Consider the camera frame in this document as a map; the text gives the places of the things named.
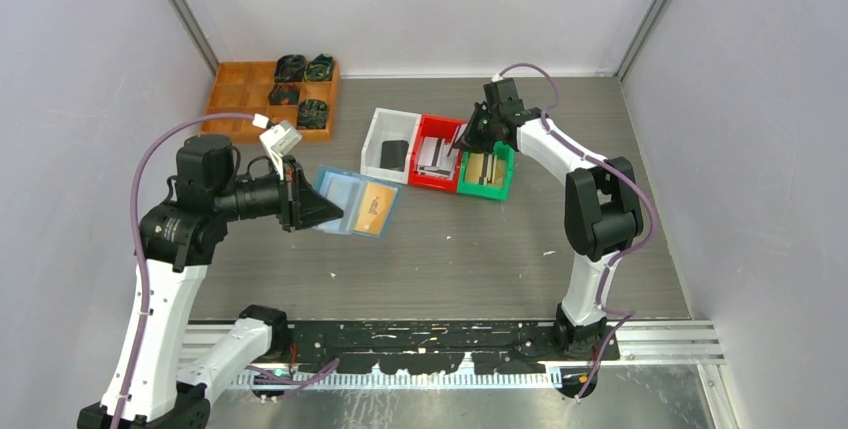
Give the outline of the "blue leather card holder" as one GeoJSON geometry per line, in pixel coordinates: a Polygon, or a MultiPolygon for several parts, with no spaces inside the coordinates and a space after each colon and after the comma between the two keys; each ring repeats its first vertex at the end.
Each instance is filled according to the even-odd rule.
{"type": "Polygon", "coordinates": [[[335,235],[359,235],[381,238],[392,218],[395,204],[398,202],[398,198],[401,194],[401,187],[398,184],[330,166],[321,166],[319,168],[315,187],[322,196],[344,210],[344,216],[341,219],[326,222],[315,227],[318,231],[335,235]],[[398,194],[389,214],[388,221],[380,236],[364,235],[353,231],[359,204],[367,182],[382,183],[394,186],[398,189],[398,194]]]}

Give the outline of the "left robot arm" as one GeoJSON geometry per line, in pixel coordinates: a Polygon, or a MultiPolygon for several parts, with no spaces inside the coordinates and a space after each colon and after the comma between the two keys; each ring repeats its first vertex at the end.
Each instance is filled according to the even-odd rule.
{"type": "Polygon", "coordinates": [[[260,177],[239,172],[240,155],[220,134],[187,139],[168,197],[134,218],[140,245],[133,314],[118,367],[81,428],[203,428],[217,399],[253,361],[277,362],[293,336],[283,311],[250,305],[230,331],[187,366],[179,363],[188,320],[216,246],[232,222],[272,216],[283,230],[310,229],[343,210],[284,156],[260,177]]]}

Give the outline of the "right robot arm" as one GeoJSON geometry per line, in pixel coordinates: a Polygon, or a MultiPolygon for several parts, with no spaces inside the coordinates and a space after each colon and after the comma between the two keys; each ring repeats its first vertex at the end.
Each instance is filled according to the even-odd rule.
{"type": "Polygon", "coordinates": [[[608,159],[586,149],[541,109],[526,107],[514,79],[496,76],[483,89],[485,99],[475,104],[456,145],[491,153],[502,143],[562,184],[564,231],[575,256],[551,340],[565,358],[580,359],[605,336],[609,283],[644,228],[633,166],[625,158],[608,159]]]}

